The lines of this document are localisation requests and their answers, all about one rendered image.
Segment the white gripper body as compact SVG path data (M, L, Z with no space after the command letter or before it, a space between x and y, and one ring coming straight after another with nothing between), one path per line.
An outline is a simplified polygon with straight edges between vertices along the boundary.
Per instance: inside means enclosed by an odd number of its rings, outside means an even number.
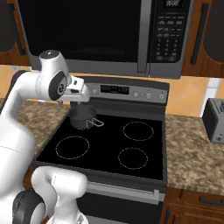
M90 100L90 93L87 86L84 86L79 93L75 93L73 89L67 88L59 100L70 102L88 102Z

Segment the black and steel stove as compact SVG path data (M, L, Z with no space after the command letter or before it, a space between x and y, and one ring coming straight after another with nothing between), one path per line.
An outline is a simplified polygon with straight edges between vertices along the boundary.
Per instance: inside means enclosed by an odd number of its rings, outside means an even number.
M85 174L89 182L149 191L167 185L165 108L169 84L153 80L87 77L90 105L102 127L78 130L68 116L58 124L32 166ZM148 100L146 93L151 93Z

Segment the dark grey saucepan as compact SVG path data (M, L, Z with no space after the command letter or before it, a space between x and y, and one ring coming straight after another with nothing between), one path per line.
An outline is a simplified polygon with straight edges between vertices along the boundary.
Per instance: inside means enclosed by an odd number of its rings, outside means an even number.
M68 113L71 125L78 130L102 127L104 122L96 118L97 112L91 105L76 105Z

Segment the black microwave door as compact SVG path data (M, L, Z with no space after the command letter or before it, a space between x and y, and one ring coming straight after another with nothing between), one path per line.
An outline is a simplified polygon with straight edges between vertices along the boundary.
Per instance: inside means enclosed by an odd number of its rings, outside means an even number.
M135 75L142 0L17 0L31 68L58 50L75 73Z

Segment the black and steel microwave oven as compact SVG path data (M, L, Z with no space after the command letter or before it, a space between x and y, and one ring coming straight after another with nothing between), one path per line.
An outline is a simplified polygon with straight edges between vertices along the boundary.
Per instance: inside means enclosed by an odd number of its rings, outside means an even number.
M194 0L151 0L147 71L138 76L178 79Z

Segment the black oven door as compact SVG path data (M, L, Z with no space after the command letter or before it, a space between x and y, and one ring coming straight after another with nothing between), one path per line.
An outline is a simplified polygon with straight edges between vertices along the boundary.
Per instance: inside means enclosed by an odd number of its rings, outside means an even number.
M159 224L164 202L152 205L86 192L77 204L89 224Z

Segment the grey toaster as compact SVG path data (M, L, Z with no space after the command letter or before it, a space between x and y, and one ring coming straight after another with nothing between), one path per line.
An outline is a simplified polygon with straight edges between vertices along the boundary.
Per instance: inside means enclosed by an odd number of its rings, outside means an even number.
M202 120L210 142L224 144L224 99L208 98Z

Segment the brown wooden drawer front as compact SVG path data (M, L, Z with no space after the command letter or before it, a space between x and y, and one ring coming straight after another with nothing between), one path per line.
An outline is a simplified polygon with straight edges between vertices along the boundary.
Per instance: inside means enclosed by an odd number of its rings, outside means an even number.
M193 207L207 209L208 211L224 213L224 206L200 203L200 196L203 196L206 200L224 200L224 196L221 195L168 187L166 190L164 202L166 204L171 204L175 206Z

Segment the brown base cupboard door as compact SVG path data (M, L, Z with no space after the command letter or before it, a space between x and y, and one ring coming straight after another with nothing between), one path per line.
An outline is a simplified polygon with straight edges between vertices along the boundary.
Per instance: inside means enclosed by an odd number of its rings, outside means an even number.
M164 224L167 207L171 209L168 224L224 224L224 213L166 203L159 224Z

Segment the brown wall cupboard door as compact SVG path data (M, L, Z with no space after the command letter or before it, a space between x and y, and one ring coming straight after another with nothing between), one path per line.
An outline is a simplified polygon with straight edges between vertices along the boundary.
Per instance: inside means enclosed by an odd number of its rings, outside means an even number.
M203 3L209 3L209 7L197 62L192 65L191 57ZM182 74L184 76L224 78L224 0L194 0Z
M7 4L14 4L14 17L25 56L18 51ZM16 0L0 0L0 65L28 66L30 64Z

